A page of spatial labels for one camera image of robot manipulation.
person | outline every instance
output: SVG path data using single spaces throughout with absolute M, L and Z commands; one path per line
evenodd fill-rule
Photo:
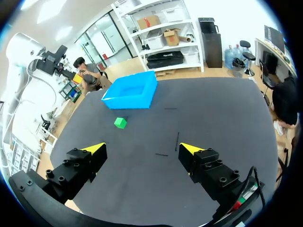
M 101 72 L 93 63 L 85 64 L 84 58 L 77 58 L 73 65 L 79 70 L 79 75 L 83 77 L 81 84 L 84 88 L 84 95 L 90 91 L 98 91 L 100 88 L 109 88 L 112 85 L 105 72 Z
M 274 128 L 280 136 L 284 134 L 284 129 L 296 127 L 299 112 L 297 77 L 290 75 L 274 87 L 273 108 L 279 118 L 274 121 Z

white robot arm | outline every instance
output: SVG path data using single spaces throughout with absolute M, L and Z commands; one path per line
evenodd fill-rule
M 40 77 L 34 76 L 33 72 L 39 69 L 49 76 L 54 73 L 57 75 L 63 74 L 70 79 L 75 75 L 75 73 L 65 70 L 63 64 L 60 63 L 61 59 L 65 58 L 66 50 L 67 48 L 62 45 L 56 53 L 46 52 L 43 45 L 23 33 L 15 34 L 10 40 L 6 50 L 9 70 L 5 91 L 6 100 L 3 107 L 1 167 L 7 167 L 8 165 L 4 153 L 4 144 L 11 144 L 14 114 L 21 103 L 20 99 L 24 89 L 31 78 L 47 83 Z

yellow tip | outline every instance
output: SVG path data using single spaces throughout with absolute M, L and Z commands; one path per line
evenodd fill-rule
M 91 154 L 93 155 L 96 152 L 96 150 L 98 150 L 103 144 L 105 144 L 105 143 L 99 143 L 99 144 L 90 146 L 88 148 L 83 148 L 81 150 L 87 150 L 87 151 L 91 152 Z
M 198 147 L 186 144 L 186 143 L 180 143 L 180 144 L 182 144 L 192 155 L 194 155 L 194 153 L 197 151 L 205 150 L 205 149 L 198 148 Z

blue plastic container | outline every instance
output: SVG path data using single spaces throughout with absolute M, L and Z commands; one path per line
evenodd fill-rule
M 157 84 L 154 71 L 121 77 L 109 87 L 101 100 L 109 109 L 148 109 Z
M 235 58 L 239 58 L 240 60 L 242 59 L 243 51 L 239 48 L 239 44 L 237 44 L 237 47 L 235 47 L 232 51 Z
M 224 62 L 225 62 L 225 67 L 232 69 L 232 61 L 235 58 L 233 51 L 232 51 L 232 46 L 229 45 L 229 48 L 225 50 L 224 53 Z

black table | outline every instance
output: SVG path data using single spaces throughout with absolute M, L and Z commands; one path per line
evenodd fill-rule
M 212 219 L 218 203 L 194 184 L 178 160 L 179 142 L 213 148 L 243 181 L 252 165 L 274 192 L 277 146 L 272 119 L 253 81 L 232 78 L 160 81 L 150 109 L 110 110 L 105 91 L 82 101 L 51 154 L 54 167 L 70 149 L 107 144 L 108 159 L 74 202 L 86 215 L 105 221 L 195 227 Z M 128 117 L 125 129 L 114 125 Z M 155 153 L 168 155 L 158 156 Z M 251 206 L 261 209 L 260 198 Z

